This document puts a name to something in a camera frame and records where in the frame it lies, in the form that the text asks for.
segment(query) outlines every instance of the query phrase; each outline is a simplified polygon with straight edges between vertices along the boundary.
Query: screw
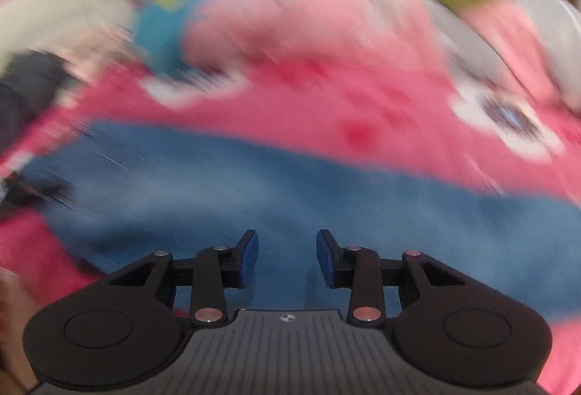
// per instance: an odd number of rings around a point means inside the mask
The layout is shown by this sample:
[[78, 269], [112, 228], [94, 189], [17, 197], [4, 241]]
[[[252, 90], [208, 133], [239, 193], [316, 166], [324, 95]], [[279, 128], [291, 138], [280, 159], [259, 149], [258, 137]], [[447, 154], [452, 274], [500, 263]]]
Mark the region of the screw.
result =
[[359, 307], [353, 311], [353, 317], [359, 321], [377, 321], [381, 318], [381, 311], [373, 307]]
[[200, 308], [194, 316], [202, 323], [216, 323], [222, 319], [222, 315], [218, 308]]

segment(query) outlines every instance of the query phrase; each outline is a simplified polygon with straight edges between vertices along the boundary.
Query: flower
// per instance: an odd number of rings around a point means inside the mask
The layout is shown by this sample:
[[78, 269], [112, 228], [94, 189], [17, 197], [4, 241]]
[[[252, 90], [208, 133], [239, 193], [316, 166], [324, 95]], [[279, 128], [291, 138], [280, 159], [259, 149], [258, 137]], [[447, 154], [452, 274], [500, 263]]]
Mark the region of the flower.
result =
[[498, 136], [513, 153], [539, 163], [565, 153], [563, 142], [523, 98], [475, 82], [458, 84], [457, 89], [460, 96], [450, 101], [454, 113], [473, 128]]

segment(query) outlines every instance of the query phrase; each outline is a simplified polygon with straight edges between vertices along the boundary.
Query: gray ribbed panel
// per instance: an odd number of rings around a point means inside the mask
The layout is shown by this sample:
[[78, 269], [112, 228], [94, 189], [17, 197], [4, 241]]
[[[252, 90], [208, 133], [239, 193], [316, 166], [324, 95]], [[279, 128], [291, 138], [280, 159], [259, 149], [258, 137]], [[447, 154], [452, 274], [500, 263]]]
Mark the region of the gray ribbed panel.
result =
[[[532, 382], [491, 392], [453, 387], [336, 311], [287, 315], [241, 311], [227, 327], [195, 333], [162, 373], [107, 395], [545, 395]], [[44, 385], [32, 395], [78, 394]]]

